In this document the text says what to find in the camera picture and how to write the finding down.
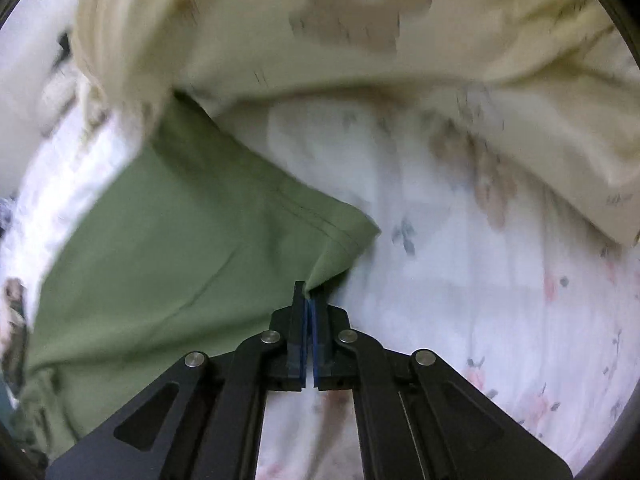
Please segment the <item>green pants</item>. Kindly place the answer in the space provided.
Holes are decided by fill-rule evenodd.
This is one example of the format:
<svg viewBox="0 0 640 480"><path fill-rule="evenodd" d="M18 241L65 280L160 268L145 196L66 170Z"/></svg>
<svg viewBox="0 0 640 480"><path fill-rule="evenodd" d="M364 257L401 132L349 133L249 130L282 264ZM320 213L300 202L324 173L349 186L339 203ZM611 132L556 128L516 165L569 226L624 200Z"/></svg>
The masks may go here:
<svg viewBox="0 0 640 480"><path fill-rule="evenodd" d="M12 425L55 460L180 356L263 330L296 282L349 269L378 235L173 98L81 218L39 294Z"/></svg>

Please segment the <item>white floral bed sheet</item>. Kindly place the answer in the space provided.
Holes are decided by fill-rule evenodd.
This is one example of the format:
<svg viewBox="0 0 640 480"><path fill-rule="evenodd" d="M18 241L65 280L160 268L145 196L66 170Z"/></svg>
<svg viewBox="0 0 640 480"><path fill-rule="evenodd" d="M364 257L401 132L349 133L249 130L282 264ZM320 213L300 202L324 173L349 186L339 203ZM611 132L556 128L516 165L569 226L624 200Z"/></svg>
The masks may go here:
<svg viewBox="0 0 640 480"><path fill-rule="evenodd" d="M639 252L434 112L363 99L245 103L218 129L378 235L317 286L352 326L400 353L430 349L574 474L599 466L639 379ZM81 218L152 136L122 115L93 139L78 110L41 144L1 243L21 294L3 326L17 408L41 285Z"/></svg>

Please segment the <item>beige pillow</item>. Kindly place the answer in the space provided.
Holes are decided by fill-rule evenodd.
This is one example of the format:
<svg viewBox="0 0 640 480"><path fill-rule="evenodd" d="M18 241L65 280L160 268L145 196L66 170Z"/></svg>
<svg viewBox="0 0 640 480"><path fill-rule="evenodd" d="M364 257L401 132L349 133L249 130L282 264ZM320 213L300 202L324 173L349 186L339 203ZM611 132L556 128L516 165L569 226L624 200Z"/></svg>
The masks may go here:
<svg viewBox="0 0 640 480"><path fill-rule="evenodd" d="M89 90L88 79L72 56L56 61L42 85L36 106L40 136L50 138L76 105L85 104Z"/></svg>

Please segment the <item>cream bear-print duvet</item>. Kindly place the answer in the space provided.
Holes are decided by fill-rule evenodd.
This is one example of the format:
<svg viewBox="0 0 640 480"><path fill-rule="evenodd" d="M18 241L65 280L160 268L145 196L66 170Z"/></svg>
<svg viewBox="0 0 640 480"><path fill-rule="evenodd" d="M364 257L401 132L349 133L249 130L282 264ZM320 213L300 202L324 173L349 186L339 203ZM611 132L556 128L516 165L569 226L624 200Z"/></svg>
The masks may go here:
<svg viewBox="0 0 640 480"><path fill-rule="evenodd" d="M639 0L79 0L72 52L108 107L384 89L639 239Z"/></svg>

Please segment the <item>black garment on pillow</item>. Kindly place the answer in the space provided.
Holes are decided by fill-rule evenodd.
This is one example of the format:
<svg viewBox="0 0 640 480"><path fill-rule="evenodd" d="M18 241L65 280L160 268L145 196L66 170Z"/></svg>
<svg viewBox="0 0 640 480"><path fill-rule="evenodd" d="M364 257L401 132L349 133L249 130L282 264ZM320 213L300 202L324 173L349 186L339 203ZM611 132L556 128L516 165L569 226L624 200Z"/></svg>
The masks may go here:
<svg viewBox="0 0 640 480"><path fill-rule="evenodd" d="M70 57L70 34L63 32L58 36L58 55L55 58L55 65L63 63Z"/></svg>

